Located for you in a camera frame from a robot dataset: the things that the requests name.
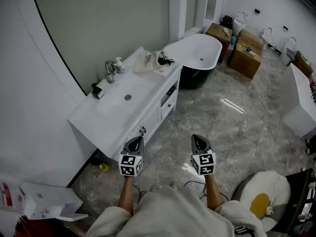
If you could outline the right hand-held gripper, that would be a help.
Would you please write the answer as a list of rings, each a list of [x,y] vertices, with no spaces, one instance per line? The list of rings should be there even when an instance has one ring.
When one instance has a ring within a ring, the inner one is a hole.
[[[208,153],[211,150],[210,141],[203,136],[193,134],[191,136],[192,166],[199,176],[212,175],[216,166],[216,154]]]

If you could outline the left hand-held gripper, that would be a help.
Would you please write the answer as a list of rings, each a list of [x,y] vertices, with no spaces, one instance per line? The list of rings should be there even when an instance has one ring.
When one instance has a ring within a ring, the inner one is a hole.
[[[123,176],[137,176],[143,167],[141,156],[144,150],[144,137],[136,136],[125,143],[123,146],[124,155],[119,156],[119,170]]]

